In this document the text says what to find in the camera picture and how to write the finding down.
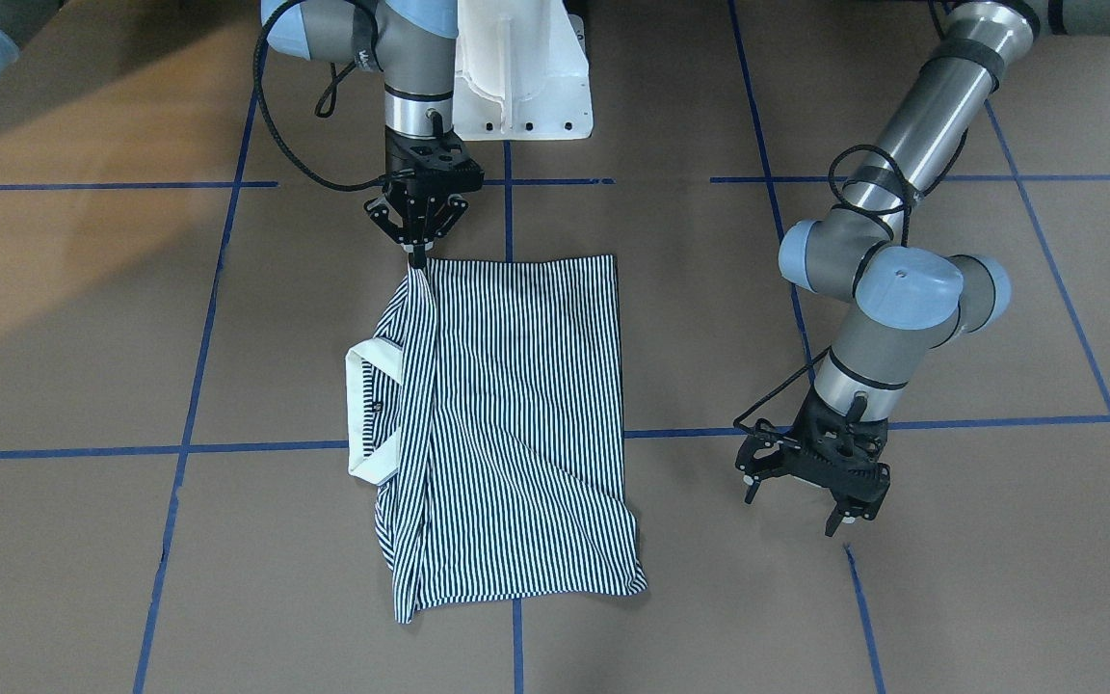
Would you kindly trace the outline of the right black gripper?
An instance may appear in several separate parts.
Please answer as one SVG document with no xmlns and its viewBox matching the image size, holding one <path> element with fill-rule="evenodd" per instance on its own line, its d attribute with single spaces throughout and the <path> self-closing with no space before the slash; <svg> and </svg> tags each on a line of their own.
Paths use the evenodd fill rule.
<svg viewBox="0 0 1110 694">
<path fill-rule="evenodd" d="M 435 241 L 448 237 L 468 209 L 468 201 L 460 194 L 477 192 L 485 172 L 453 130 L 434 138 L 414 138 L 387 128 L 384 139 L 387 182 L 383 195 L 370 199 L 364 211 L 408 257 L 418 255 L 418 269 L 424 269 Z M 418 223 L 408 211 L 397 211 L 398 219 L 393 220 L 393 211 L 405 209 L 411 200 L 426 202 Z"/>
</svg>

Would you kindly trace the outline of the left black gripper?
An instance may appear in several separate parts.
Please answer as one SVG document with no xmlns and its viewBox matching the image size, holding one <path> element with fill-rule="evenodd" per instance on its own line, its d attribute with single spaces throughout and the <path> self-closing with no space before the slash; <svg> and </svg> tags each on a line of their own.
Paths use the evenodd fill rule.
<svg viewBox="0 0 1110 694">
<path fill-rule="evenodd" d="M 755 423 L 746 434 L 735 460 L 746 484 L 744 502 L 753 504 L 763 480 L 793 475 L 829 489 L 835 505 L 825 536 L 833 539 L 842 523 L 872 521 L 890 487 L 889 466 L 880 461 L 888 434 L 889 420 L 852 420 L 813 390 L 789 431 L 799 447 L 785 447 L 771 423 Z"/>
</svg>

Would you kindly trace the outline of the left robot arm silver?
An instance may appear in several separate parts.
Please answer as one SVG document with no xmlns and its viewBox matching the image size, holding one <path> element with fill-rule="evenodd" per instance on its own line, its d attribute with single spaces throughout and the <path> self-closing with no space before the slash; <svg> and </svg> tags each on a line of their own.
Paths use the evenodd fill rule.
<svg viewBox="0 0 1110 694">
<path fill-rule="evenodd" d="M 1042 29 L 1022 1 L 956 6 L 875 144 L 841 152 L 841 161 L 859 155 L 860 163 L 829 181 L 828 214 L 784 233 L 784 279 L 849 310 L 806 366 L 811 383 L 793 426 L 781 432 L 763 418 L 736 418 L 746 436 L 735 462 L 746 501 L 768 479 L 821 487 L 833 497 L 828 537 L 880 513 L 891 485 L 881 460 L 889 419 L 916 369 L 935 348 L 991 325 L 1013 294 L 991 257 L 914 247 L 914 211 L 950 172 L 975 115 Z"/>
</svg>

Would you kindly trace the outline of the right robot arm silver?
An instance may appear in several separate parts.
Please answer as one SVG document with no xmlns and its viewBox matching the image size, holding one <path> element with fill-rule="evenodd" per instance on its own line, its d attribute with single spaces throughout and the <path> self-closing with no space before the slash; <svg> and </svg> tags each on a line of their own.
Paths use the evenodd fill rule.
<svg viewBox="0 0 1110 694">
<path fill-rule="evenodd" d="M 252 49 L 252 95 L 275 145 L 297 170 L 334 192 L 379 189 L 366 215 L 424 269 L 428 251 L 467 211 L 485 173 L 455 132 L 454 1 L 264 1 Z M 384 172 L 335 183 L 309 168 L 278 131 L 263 91 L 268 51 L 333 67 L 327 91 L 352 73 L 383 77 Z"/>
</svg>

